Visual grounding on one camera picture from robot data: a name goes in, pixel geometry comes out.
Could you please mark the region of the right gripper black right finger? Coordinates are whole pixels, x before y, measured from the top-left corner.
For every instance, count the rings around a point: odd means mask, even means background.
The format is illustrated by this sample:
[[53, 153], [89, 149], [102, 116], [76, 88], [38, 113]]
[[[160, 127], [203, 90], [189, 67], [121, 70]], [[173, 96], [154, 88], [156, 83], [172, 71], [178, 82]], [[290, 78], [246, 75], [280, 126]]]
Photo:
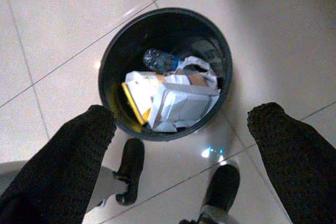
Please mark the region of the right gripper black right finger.
[[293, 223], [335, 223], [335, 148], [275, 102], [248, 112], [247, 126]]

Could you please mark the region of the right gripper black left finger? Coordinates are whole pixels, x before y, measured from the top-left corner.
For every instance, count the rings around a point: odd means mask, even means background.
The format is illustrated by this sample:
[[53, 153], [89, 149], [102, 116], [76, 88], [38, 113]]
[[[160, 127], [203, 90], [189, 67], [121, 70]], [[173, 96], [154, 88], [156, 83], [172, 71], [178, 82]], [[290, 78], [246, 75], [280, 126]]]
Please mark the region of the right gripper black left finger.
[[1, 194], [1, 223], [82, 223], [115, 131], [101, 105], [66, 122]]

